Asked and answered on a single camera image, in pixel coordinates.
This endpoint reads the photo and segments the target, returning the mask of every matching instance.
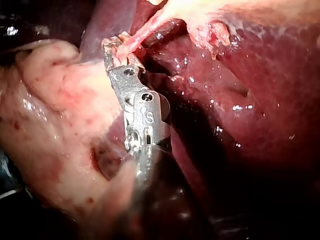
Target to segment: screw hole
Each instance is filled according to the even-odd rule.
[[[142,97],[141,97],[141,99],[142,99],[143,101],[145,101],[145,102],[150,102],[150,101],[152,101],[153,98],[154,98],[154,97],[153,97],[152,94],[150,94],[150,93],[144,93],[144,94],[142,95]]]
[[[135,71],[132,68],[127,68],[126,70],[124,70],[123,74],[126,76],[132,76],[133,74],[135,74]]]

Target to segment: laparoscopic instrument jaw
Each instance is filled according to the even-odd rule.
[[[103,40],[104,64],[114,92],[123,109],[125,148],[128,152],[144,145],[158,145],[170,137],[170,127],[164,122],[170,113],[168,100],[141,83],[146,70],[131,54],[127,65],[116,66],[115,49],[122,44],[119,37]]]
[[[208,220],[172,154],[168,100],[142,84],[146,70],[135,55],[125,63],[115,58],[129,37],[122,33],[102,42],[106,73],[124,115],[128,155],[122,164],[134,163],[129,204],[104,239],[211,239]]]

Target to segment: metal surgical grasper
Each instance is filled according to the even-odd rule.
[[[114,65],[113,49],[122,44],[118,37],[103,40],[104,65],[112,88],[123,109],[125,148],[128,152],[142,145],[157,145],[170,137],[165,120],[170,110],[168,100],[141,83],[146,70],[139,59],[131,54],[128,65]]]

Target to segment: blood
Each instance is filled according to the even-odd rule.
[[[93,204],[95,201],[94,201],[94,199],[93,199],[92,197],[89,197],[89,198],[86,200],[86,202],[87,202],[88,204]]]
[[[207,36],[209,37],[208,42],[212,45],[219,46],[219,42],[221,42],[224,46],[228,46],[230,44],[229,40],[229,30],[227,26],[223,22],[212,21],[208,25],[209,33]]]
[[[14,127],[14,129],[16,129],[16,130],[19,130],[19,129],[20,129],[20,125],[19,125],[19,123],[18,123],[17,120],[14,121],[13,127]]]
[[[91,125],[94,122],[94,120],[93,119],[87,119],[85,122],[86,122],[86,124]]]
[[[93,166],[93,169],[96,170],[97,172],[101,172],[100,167],[98,165],[98,161],[97,161],[96,149],[94,147],[90,149],[90,159],[91,159],[91,164]]]
[[[102,154],[96,157],[97,165],[104,177],[111,180],[121,167],[122,157],[107,146],[102,146],[102,148],[107,149],[106,151],[99,151]]]

